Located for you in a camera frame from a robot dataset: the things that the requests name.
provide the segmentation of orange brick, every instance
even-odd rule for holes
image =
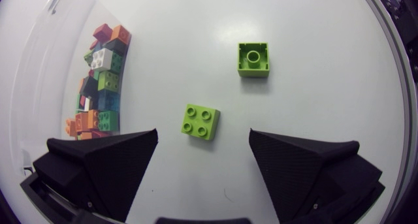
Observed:
[[[120,39],[125,44],[129,44],[129,32],[122,25],[118,25],[113,28],[112,36],[110,40]]]
[[[91,132],[82,132],[81,133],[81,140],[85,140],[85,139],[92,139],[93,135]]]
[[[82,79],[80,80],[80,83],[78,84],[78,92],[80,92],[81,87],[83,86],[83,83],[84,83],[84,78],[82,78]]]
[[[99,125],[99,111],[98,110],[89,110],[88,111],[88,129],[98,129]]]
[[[88,113],[81,112],[76,114],[76,131],[89,131],[88,130]]]
[[[77,136],[76,120],[68,118],[65,120],[65,123],[67,124],[65,127],[65,132],[67,132],[69,136]]]

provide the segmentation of blue brick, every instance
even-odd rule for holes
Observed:
[[[120,95],[114,91],[102,89],[99,91],[98,110],[113,110],[119,112]]]

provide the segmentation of lego duplo brick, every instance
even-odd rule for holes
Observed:
[[[122,57],[114,52],[112,54],[112,62],[110,64],[110,71],[113,73],[119,74],[121,68],[122,68]]]
[[[119,131],[119,113],[107,110],[99,113],[100,131]]]
[[[101,138],[105,136],[110,136],[109,133],[100,132],[100,131],[92,131],[91,134],[93,135],[93,138]]]
[[[109,71],[103,71],[99,74],[98,90],[107,89],[110,91],[119,91],[119,76]]]
[[[238,44],[238,73],[241,77],[268,77],[267,43]]]
[[[84,54],[84,61],[86,61],[87,65],[90,67],[91,62],[93,61],[93,50],[89,50]]]
[[[120,39],[123,43],[129,44],[131,34],[122,25],[118,25],[113,28],[112,37],[110,40]]]
[[[89,131],[88,130],[88,113],[81,112],[76,114],[76,131]]]
[[[76,97],[76,109],[81,109],[81,105],[80,105],[80,100],[81,100],[81,94],[77,94]]]
[[[80,138],[81,140],[92,139],[93,134],[91,132],[81,132]]]
[[[93,36],[101,43],[104,43],[110,40],[113,30],[107,24],[103,24],[96,28],[93,33]]]
[[[120,39],[114,39],[112,41],[109,41],[104,45],[104,47],[119,54],[121,57],[125,55],[127,49],[127,45]]]
[[[84,107],[86,104],[86,97],[85,96],[81,96],[80,98],[80,106]]]
[[[89,76],[94,78],[94,70],[89,71]]]
[[[98,40],[95,40],[95,41],[93,41],[91,44],[90,44],[90,50],[93,50],[94,49],[94,47],[96,47],[96,45],[99,43],[99,41]]]
[[[91,69],[94,71],[109,71],[112,67],[113,52],[107,48],[102,48],[93,53]]]
[[[95,80],[99,80],[99,74],[100,74],[100,71],[95,71],[94,72],[93,77],[94,77]]]
[[[97,109],[119,112],[119,101],[119,93],[107,89],[102,89],[99,91],[99,104]]]
[[[219,115],[219,110],[188,104],[184,114],[182,133],[212,140],[215,137]]]
[[[89,110],[88,111],[88,129],[98,129],[99,128],[99,111],[98,110]]]
[[[91,76],[87,76],[84,78],[83,85],[80,89],[80,94],[86,97],[89,97],[90,99],[96,99],[97,98],[97,85],[98,81],[95,80]]]
[[[87,112],[87,111],[89,111],[89,110],[91,110],[92,109],[92,103],[93,103],[93,101],[91,101],[89,98],[86,98],[86,101],[85,101],[85,103],[84,103],[84,111],[85,112]]]
[[[77,136],[77,132],[76,132],[76,120],[75,119],[71,119],[68,118],[65,120],[65,132],[69,135],[69,136]]]

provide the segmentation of green 2x2 brick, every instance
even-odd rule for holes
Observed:
[[[91,65],[93,61],[93,50],[90,50],[84,54],[84,61],[86,61],[87,65]]]
[[[119,76],[109,71],[102,71],[99,74],[98,90],[107,89],[110,91],[119,91]]]
[[[100,112],[98,128],[100,131],[118,131],[119,114],[111,110]]]
[[[122,68],[122,57],[113,52],[112,54],[112,64],[110,65],[110,71],[119,74],[120,69]]]
[[[188,104],[182,124],[182,133],[212,140],[215,137],[219,115],[219,110]]]
[[[241,77],[268,77],[267,43],[238,44],[238,73]]]

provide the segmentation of pink brick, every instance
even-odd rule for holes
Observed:
[[[93,33],[93,36],[101,43],[105,43],[106,41],[110,40],[112,36],[112,28],[110,28],[107,24],[103,24],[99,26]]]
[[[86,97],[85,96],[81,96],[80,98],[80,105],[82,105],[84,107],[84,103],[86,102]]]

